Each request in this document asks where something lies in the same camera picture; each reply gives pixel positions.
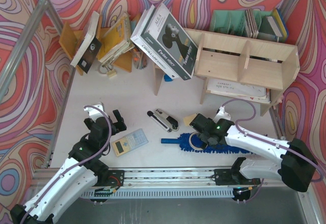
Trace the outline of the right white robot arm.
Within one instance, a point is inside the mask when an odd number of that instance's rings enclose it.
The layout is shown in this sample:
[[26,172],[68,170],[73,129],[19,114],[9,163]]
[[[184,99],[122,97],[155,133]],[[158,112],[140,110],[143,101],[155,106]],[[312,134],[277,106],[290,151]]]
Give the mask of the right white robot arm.
[[237,175],[246,179],[275,179],[298,192],[306,192],[313,180],[317,160],[300,139],[273,139],[246,130],[226,118],[214,121],[202,114],[197,114],[190,126],[208,146],[237,147],[263,157],[263,160],[245,158],[240,162]]

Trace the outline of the white Czekolada book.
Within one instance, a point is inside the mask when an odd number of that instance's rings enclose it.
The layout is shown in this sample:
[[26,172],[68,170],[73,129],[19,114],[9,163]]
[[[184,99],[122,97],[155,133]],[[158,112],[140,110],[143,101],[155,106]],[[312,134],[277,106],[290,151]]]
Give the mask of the white Czekolada book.
[[144,10],[134,31],[131,34],[131,41],[143,51],[166,75],[171,79],[179,78],[178,74],[158,55],[154,48],[145,41],[145,38],[141,37],[142,32],[145,30],[146,24],[151,19],[151,15],[154,13],[155,6],[151,5],[148,10]]

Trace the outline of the Twins story book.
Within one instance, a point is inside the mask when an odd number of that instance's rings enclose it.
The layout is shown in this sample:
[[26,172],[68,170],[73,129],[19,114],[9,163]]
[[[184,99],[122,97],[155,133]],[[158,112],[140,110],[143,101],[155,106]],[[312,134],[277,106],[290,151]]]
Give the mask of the Twins story book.
[[141,38],[159,61],[175,75],[189,80],[194,73],[198,47],[165,4],[151,5]]

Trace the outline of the masking tape roll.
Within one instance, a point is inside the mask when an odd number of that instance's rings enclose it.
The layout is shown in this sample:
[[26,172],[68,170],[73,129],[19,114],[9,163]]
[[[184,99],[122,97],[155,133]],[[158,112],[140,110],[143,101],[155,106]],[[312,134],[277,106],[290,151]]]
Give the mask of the masking tape roll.
[[202,143],[198,139],[197,135],[198,135],[197,132],[193,132],[190,134],[190,136],[188,138],[189,146],[195,151],[203,151]]

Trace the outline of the blue microfiber duster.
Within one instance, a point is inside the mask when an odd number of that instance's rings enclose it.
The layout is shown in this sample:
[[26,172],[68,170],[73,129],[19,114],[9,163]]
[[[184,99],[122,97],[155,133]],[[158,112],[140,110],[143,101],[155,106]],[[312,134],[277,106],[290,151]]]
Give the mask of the blue microfiber duster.
[[183,133],[178,138],[162,138],[162,144],[178,144],[181,150],[197,153],[254,153],[262,157],[273,157],[275,149],[272,139],[258,135],[248,134],[235,127],[222,135],[222,138],[215,143],[215,136],[210,135],[200,138],[200,133]]

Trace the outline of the yellow wooden book stand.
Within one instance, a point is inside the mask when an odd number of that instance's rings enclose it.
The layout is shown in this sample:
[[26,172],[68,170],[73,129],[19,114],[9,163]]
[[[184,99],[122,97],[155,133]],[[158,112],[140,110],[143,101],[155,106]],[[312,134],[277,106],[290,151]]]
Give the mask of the yellow wooden book stand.
[[111,27],[102,28],[102,16],[93,12],[83,30],[73,31],[68,22],[63,26],[59,43],[70,65],[79,67],[80,73],[88,73],[94,60],[100,65],[117,66],[127,72],[132,71],[131,24],[127,13],[123,13]]

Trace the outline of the yellow sticky note pad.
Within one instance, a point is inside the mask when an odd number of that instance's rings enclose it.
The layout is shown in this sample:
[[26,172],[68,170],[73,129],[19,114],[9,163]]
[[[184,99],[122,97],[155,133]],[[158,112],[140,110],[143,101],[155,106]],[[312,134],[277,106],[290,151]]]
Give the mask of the yellow sticky note pad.
[[197,116],[197,114],[193,114],[193,115],[184,117],[183,122],[184,122],[185,126],[189,126],[190,123],[195,119],[196,116]]

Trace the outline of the light wooden bookshelf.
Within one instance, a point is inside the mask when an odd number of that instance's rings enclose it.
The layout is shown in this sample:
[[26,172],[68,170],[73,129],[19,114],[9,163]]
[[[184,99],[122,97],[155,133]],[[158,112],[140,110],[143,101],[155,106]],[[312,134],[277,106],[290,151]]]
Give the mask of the light wooden bookshelf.
[[186,29],[198,45],[195,75],[204,78],[201,99],[211,78],[269,89],[270,103],[260,104],[265,115],[277,104],[300,71],[295,45],[208,31]]

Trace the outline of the blue yellow book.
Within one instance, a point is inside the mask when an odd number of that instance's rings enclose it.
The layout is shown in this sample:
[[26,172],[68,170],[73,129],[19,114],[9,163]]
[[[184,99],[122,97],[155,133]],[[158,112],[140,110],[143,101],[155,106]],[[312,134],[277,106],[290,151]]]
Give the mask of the blue yellow book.
[[279,9],[274,8],[271,12],[270,15],[275,19],[276,24],[279,27],[279,30],[281,31],[282,38],[280,39],[280,42],[285,43],[288,36],[289,36],[289,31],[286,26],[285,20],[283,19],[281,12]]

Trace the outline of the spiral notebook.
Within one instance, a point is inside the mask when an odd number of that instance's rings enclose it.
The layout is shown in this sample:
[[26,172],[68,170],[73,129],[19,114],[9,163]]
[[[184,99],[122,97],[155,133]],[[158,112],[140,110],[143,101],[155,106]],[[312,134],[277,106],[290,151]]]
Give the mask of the spiral notebook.
[[245,85],[221,79],[209,79],[207,90],[216,95],[239,98],[263,104],[270,103],[270,91],[267,88]]

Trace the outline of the brown notebooks in organizer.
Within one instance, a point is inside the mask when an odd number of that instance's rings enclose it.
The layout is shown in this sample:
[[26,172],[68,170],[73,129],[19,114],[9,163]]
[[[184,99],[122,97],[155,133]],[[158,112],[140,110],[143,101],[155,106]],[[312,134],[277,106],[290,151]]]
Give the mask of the brown notebooks in organizer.
[[258,36],[258,28],[257,28],[257,24],[254,18],[254,14],[253,14],[253,10],[251,8],[248,8],[245,12],[246,14],[246,18],[247,18],[247,23],[249,26],[249,29],[251,31],[251,37],[256,39]]

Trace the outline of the yellow calculator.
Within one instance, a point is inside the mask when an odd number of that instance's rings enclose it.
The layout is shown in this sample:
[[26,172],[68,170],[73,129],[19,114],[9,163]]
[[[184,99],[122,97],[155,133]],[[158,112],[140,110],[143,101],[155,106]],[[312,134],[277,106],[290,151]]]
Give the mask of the yellow calculator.
[[125,135],[124,137],[118,139],[111,143],[111,147],[117,157],[131,152],[145,144],[148,140],[142,129],[138,129],[132,133]]

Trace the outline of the stack of yellow books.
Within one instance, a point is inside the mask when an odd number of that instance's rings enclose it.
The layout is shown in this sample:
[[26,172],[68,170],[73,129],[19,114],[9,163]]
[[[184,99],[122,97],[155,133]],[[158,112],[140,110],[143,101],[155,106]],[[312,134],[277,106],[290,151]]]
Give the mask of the stack of yellow books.
[[113,63],[120,55],[132,50],[129,15],[124,12],[117,22],[101,37],[98,61],[102,66]]

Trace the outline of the beige black stapler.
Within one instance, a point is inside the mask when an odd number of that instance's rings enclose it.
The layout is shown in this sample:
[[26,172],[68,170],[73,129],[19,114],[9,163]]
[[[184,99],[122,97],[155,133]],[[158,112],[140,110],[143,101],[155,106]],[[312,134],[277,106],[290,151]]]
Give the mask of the beige black stapler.
[[172,131],[179,130],[179,122],[174,119],[171,115],[165,113],[161,109],[156,109],[154,114],[164,123],[166,124]]

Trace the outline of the pens in cup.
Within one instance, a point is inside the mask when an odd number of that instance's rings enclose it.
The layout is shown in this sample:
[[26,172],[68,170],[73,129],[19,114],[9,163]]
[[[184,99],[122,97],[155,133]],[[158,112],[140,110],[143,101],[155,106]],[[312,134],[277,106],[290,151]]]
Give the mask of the pens in cup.
[[147,67],[147,56],[136,48],[132,50],[132,62],[136,69],[144,69]]

